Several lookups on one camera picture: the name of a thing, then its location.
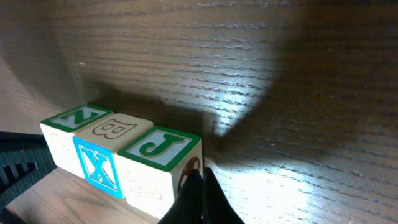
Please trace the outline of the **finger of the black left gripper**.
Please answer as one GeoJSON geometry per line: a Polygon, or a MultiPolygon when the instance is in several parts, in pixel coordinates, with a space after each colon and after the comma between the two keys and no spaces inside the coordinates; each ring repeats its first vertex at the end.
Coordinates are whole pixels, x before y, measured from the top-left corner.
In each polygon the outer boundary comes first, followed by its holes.
{"type": "Polygon", "coordinates": [[[1,132],[1,208],[57,166],[43,135],[1,132]]]}

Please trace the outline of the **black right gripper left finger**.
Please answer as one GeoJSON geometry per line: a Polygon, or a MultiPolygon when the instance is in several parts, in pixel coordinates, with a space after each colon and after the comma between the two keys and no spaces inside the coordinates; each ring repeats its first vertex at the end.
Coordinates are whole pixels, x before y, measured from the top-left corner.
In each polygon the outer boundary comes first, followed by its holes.
{"type": "Polygon", "coordinates": [[[202,217],[200,184],[199,171],[192,170],[171,208],[158,224],[200,224],[202,217]]]}

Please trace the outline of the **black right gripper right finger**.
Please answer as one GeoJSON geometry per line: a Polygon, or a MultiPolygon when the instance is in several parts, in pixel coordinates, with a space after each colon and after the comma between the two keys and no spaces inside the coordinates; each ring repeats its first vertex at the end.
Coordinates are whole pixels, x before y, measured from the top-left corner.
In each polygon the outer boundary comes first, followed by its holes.
{"type": "Polygon", "coordinates": [[[213,171],[209,167],[203,170],[201,186],[202,214],[205,224],[244,224],[229,204],[213,171]]]}

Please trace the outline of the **red dinosaur picture block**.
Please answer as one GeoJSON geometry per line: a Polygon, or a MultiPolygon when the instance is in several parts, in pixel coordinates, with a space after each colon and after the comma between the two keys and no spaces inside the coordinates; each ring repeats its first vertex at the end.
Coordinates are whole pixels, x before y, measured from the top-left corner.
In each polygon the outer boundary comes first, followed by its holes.
{"type": "Polygon", "coordinates": [[[80,105],[41,121],[40,128],[55,164],[84,178],[73,137],[113,114],[114,111],[110,109],[80,105]]]}

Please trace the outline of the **yellow picture block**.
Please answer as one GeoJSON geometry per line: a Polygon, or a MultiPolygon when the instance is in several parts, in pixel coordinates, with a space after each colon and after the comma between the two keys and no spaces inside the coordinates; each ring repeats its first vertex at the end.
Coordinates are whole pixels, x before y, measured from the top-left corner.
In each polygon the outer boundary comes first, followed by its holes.
{"type": "Polygon", "coordinates": [[[200,136],[154,126],[116,156],[122,193],[129,205],[161,219],[191,170],[202,173],[200,136]]]}

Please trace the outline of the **blue letter X block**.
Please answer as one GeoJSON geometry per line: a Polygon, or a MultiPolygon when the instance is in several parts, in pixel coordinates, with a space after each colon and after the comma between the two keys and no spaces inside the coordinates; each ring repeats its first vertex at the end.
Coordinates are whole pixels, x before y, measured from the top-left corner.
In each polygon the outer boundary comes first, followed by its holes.
{"type": "Polygon", "coordinates": [[[116,113],[74,136],[86,181],[113,197],[124,198],[116,154],[153,126],[152,121],[116,113]]]}

